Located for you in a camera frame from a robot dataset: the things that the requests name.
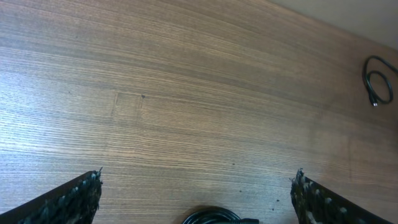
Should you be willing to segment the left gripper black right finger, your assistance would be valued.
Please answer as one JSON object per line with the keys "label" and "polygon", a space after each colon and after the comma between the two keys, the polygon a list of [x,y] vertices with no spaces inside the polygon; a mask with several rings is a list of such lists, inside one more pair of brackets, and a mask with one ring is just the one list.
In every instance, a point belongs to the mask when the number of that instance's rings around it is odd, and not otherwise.
{"label": "left gripper black right finger", "polygon": [[305,176],[291,179],[290,197],[300,224],[391,224]]}

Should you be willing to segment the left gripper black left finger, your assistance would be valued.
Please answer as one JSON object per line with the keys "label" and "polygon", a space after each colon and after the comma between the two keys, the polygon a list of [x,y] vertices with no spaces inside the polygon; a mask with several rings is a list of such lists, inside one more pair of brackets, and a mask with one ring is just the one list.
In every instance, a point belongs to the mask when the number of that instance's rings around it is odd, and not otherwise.
{"label": "left gripper black left finger", "polygon": [[7,223],[92,223],[102,194],[101,170],[88,171],[1,214]]}

